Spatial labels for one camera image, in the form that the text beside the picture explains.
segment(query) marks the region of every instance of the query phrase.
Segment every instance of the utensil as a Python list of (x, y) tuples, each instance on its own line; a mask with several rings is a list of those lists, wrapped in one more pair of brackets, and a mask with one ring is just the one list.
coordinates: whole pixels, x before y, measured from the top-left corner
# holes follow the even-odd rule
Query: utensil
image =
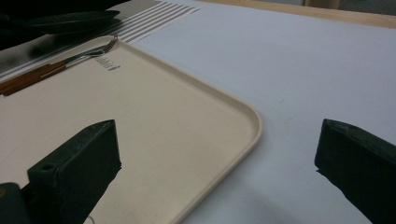
[(90, 49), (73, 57), (67, 58), (57, 63), (45, 64), (35, 70), (17, 76), (0, 84), (0, 94), (8, 96), (16, 91), (23, 90), (47, 77), (62, 72), (67, 67), (80, 63), (92, 57), (99, 57), (108, 53), (118, 41), (118, 36), (114, 35), (113, 39), (107, 44), (96, 49)]

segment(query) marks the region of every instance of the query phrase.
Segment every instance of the fork handle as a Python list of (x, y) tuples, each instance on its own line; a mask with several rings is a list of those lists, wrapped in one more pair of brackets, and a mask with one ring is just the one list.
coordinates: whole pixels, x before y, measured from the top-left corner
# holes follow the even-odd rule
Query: fork handle
[(12, 78), (9, 81), (6, 81), (0, 84), (0, 94), (8, 96), (14, 92), (23, 90), (33, 84), (46, 79), (47, 77), (51, 77), (55, 74), (62, 72), (66, 68), (66, 64), (64, 61), (60, 61), (54, 64), (46, 64), (41, 67), (38, 67), (35, 70), (27, 72), (18, 77)]

